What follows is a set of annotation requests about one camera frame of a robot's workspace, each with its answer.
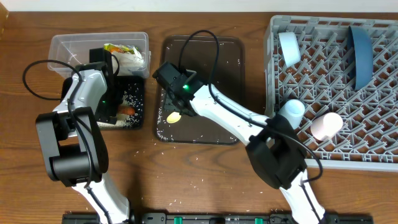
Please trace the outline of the yellow plastic spoon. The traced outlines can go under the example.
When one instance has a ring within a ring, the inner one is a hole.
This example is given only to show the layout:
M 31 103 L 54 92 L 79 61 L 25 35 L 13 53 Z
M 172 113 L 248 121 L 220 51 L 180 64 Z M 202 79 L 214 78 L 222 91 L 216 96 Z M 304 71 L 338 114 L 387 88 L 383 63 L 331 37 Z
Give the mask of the yellow plastic spoon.
M 166 122 L 168 122 L 169 124 L 173 124 L 178 122 L 181 119 L 182 115 L 179 112 L 172 112 L 168 115 Z

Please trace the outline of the white rice pile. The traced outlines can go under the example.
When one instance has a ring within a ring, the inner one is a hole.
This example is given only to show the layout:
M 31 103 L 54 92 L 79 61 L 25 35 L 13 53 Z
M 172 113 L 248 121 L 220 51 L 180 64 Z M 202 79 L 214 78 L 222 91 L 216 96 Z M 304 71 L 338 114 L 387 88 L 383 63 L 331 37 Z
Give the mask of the white rice pile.
M 140 129 L 144 122 L 144 83 L 139 81 L 129 83 L 124 88 L 120 106 L 130 106 L 135 109 L 134 116 L 117 113 L 116 124 L 97 122 L 100 129 Z

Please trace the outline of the white tissue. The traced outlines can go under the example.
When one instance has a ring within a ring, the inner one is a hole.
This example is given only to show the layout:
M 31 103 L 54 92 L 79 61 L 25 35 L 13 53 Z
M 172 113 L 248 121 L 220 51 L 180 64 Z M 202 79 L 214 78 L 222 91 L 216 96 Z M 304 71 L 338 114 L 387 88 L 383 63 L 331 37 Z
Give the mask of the white tissue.
M 120 53 L 114 51 L 111 53 L 113 73 L 118 71 L 120 76 L 139 75 L 143 76 L 146 69 L 143 56 L 130 53 Z

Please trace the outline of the yellow green snack wrapper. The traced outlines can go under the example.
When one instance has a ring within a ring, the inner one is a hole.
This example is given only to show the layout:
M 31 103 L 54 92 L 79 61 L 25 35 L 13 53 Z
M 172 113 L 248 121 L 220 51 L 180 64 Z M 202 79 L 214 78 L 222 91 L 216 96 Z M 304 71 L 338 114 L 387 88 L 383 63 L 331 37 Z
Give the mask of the yellow green snack wrapper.
M 104 49 L 110 53 L 117 52 L 121 54 L 135 54 L 135 46 L 129 45 L 116 45 L 116 44 L 104 44 Z

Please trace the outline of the light blue plastic cup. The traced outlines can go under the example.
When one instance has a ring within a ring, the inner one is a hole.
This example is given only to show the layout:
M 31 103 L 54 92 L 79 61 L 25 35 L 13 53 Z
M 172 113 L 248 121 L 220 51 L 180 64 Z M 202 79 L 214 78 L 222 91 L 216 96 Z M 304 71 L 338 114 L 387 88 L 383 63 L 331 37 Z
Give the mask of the light blue plastic cup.
M 305 105 L 299 100 L 289 100 L 279 110 L 278 114 L 287 119 L 293 129 L 300 126 L 305 113 Z

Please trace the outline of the light blue bowl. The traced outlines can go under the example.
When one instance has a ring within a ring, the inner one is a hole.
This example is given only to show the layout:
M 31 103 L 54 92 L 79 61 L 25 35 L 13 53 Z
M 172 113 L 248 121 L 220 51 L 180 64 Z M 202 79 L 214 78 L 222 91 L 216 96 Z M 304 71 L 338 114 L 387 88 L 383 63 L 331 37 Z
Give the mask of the light blue bowl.
M 282 55 L 286 67 L 291 67 L 301 60 L 299 44 L 296 35 L 293 32 L 278 33 Z

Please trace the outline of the pink plastic cup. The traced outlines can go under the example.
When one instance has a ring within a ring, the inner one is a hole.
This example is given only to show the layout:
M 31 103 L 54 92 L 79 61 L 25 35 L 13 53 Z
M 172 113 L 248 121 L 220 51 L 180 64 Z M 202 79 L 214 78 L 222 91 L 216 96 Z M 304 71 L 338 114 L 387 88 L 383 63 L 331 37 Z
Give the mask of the pink plastic cup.
M 315 119 L 310 130 L 312 136 L 320 141 L 332 138 L 343 127 L 343 119 L 337 113 L 327 113 Z

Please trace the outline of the dark blue plate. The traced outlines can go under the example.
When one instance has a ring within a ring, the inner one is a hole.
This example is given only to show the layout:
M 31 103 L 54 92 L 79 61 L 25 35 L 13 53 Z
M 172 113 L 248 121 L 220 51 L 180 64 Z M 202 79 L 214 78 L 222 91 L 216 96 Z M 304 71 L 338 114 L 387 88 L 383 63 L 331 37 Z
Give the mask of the dark blue plate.
M 348 49 L 353 49 L 353 56 L 349 62 L 355 66 L 349 72 L 351 79 L 355 78 L 354 90 L 364 88 L 373 76 L 373 46 L 367 30 L 362 27 L 349 26 L 348 28 Z

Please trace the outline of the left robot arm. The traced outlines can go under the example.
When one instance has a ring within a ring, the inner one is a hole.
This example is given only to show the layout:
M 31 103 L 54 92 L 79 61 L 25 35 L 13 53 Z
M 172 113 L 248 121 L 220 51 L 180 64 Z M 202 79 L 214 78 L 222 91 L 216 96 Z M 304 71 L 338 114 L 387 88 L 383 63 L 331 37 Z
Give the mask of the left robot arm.
M 108 174 L 108 150 L 95 117 L 110 91 L 108 67 L 105 62 L 73 67 L 60 104 L 38 115 L 35 125 L 50 179 L 86 198 L 101 223 L 128 223 L 129 200 Z

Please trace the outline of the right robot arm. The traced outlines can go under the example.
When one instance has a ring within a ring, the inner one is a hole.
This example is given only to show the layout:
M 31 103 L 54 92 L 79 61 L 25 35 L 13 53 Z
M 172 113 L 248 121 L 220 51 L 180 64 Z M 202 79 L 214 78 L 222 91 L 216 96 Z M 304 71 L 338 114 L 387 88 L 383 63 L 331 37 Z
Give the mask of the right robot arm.
M 289 121 L 252 112 L 220 92 L 210 80 L 193 70 L 165 62 L 153 74 L 180 114 L 212 120 L 245 146 L 255 173 L 279 189 L 296 223 L 325 223 L 325 209 L 318 203 L 308 176 L 303 145 Z

